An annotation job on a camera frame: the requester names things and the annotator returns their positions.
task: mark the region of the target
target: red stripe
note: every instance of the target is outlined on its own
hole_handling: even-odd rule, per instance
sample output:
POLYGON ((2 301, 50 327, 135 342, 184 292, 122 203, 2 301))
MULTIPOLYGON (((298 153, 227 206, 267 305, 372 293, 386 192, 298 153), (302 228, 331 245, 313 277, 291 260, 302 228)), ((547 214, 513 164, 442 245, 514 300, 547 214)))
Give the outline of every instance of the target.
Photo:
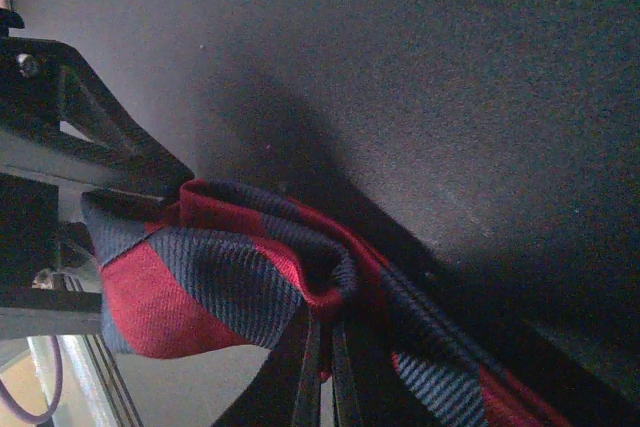
POLYGON ((171 204, 164 209, 162 221, 167 225, 180 225, 180 202, 171 204))
POLYGON ((256 249, 273 263, 278 271, 293 284, 309 304, 309 308, 322 321, 330 321, 344 304, 337 288, 317 291, 317 286, 307 282, 304 266, 296 253, 275 240, 252 237, 256 249))
POLYGON ((400 363, 398 360, 398 353, 397 352, 391 352, 391 362, 393 363, 393 369, 397 372, 400 372, 400 363))
POLYGON ((387 259, 384 255, 378 252, 366 239, 362 238, 360 235, 352 233, 360 242, 364 248, 366 248, 369 253, 382 265, 383 267, 389 267, 389 259, 387 259))
POLYGON ((198 304, 143 242, 102 271, 111 313, 135 352, 169 359, 249 342, 198 304))
POLYGON ((194 180, 180 188, 181 226, 268 237, 260 212, 201 193, 207 185, 203 180, 194 180))
MULTIPOLYGON (((480 385, 482 388, 482 397, 485 400, 486 419, 490 426, 570 426, 566 419, 554 412, 554 416, 540 412, 527 410, 521 402, 517 392, 509 391, 497 378, 486 368, 479 366, 480 385)), ((542 401, 537 399, 537 406, 542 401)))
POLYGON ((556 411, 553 407, 542 400, 540 396, 529 389, 529 387, 516 379, 511 372, 506 371, 505 376, 509 387, 517 392, 520 396, 520 399, 522 399, 523 402, 526 402, 530 406, 530 408, 540 412, 551 422, 553 422, 553 425, 561 427, 571 427, 571 424, 567 419, 565 419, 558 411, 556 411))
POLYGON ((158 232, 159 230, 162 230, 166 227, 165 224, 159 224, 157 222, 145 222, 144 223, 144 230, 147 232, 147 234, 153 234, 155 232, 158 232))

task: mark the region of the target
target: black metal frame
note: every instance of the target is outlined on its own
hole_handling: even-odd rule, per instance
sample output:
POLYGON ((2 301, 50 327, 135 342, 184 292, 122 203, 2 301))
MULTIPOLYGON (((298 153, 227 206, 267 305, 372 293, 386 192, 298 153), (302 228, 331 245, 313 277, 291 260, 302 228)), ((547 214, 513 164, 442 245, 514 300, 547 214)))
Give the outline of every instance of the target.
MULTIPOLYGON (((336 426, 440 425, 402 384, 380 337, 353 312, 331 336, 336 426)), ((319 425, 321 338, 319 322, 301 306, 253 382, 214 427, 319 425)))
MULTIPOLYGON (((0 9, 0 172, 153 206, 172 200, 193 173, 133 121, 77 50, 8 37, 23 27, 0 9), (61 121, 88 140, 61 132, 61 121)), ((97 334, 100 311, 98 294, 4 286, 0 338, 97 334)))

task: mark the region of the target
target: navy stripe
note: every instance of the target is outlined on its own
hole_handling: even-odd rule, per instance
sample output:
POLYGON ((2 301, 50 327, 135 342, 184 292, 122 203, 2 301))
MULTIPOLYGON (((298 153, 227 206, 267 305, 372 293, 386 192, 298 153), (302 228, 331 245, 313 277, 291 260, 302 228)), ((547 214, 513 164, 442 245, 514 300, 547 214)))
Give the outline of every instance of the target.
POLYGON ((116 217, 94 202, 89 194, 82 196, 82 213, 100 267, 112 262, 150 235, 144 223, 116 217))
POLYGON ((214 199, 263 214, 301 222, 298 207, 293 202, 272 192, 233 181, 209 182, 202 189, 204 195, 214 199))
POLYGON ((428 312, 430 316, 437 319, 438 323, 442 325, 443 330, 453 337, 456 343, 463 346, 468 354, 476 361, 481 362, 493 370, 496 374, 504 375, 504 369, 501 364, 498 363, 491 355, 489 355, 482 347, 480 347, 475 341, 473 341, 467 334, 462 332, 458 326, 451 322, 444 312, 437 307, 427 296, 420 292, 415 285, 413 285, 409 279, 405 277, 396 267, 389 266, 389 277, 393 278, 401 288, 406 289, 414 298, 414 302, 425 312, 428 312))
POLYGON ((484 401, 473 371, 446 362, 427 362, 401 352, 398 375, 442 425, 485 425, 484 401), (462 418, 475 423, 460 423, 462 418))
POLYGON ((133 354, 133 349, 127 339, 124 338, 120 329, 116 325, 107 296, 102 294, 102 336, 104 342, 112 352, 119 354, 133 354))
POLYGON ((446 358, 472 364, 469 354, 447 335, 437 319, 421 309, 413 297, 382 271, 383 287, 390 298, 389 315, 396 339, 406 347, 418 349, 429 359, 446 358))
POLYGON ((258 346, 272 348, 303 301, 246 235, 168 227, 149 244, 196 302, 258 346))
POLYGON ((358 275, 349 251, 339 242, 289 220, 263 215, 269 236, 292 249, 305 271, 305 277, 318 290, 335 286, 345 300, 358 291, 358 275))

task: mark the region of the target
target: purple cable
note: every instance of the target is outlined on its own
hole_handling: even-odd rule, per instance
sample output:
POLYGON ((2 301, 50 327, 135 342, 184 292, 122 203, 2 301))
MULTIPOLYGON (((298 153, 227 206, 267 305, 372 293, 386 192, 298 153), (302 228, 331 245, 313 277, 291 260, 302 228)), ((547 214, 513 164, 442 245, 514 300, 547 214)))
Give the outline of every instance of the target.
POLYGON ((37 425, 46 422, 53 416, 53 413, 56 411, 56 409, 58 408, 58 404, 60 403, 60 395, 62 394, 62 354, 60 352, 60 344, 58 344, 58 339, 56 337, 49 337, 49 340, 51 341, 51 347, 53 348, 56 370, 56 388, 53 392, 53 399, 51 400, 51 404, 44 414, 33 415, 24 410, 20 405, 18 405, 18 403, 11 396, 7 388, 0 380, 0 399, 18 419, 22 420, 23 422, 27 422, 28 424, 37 425))

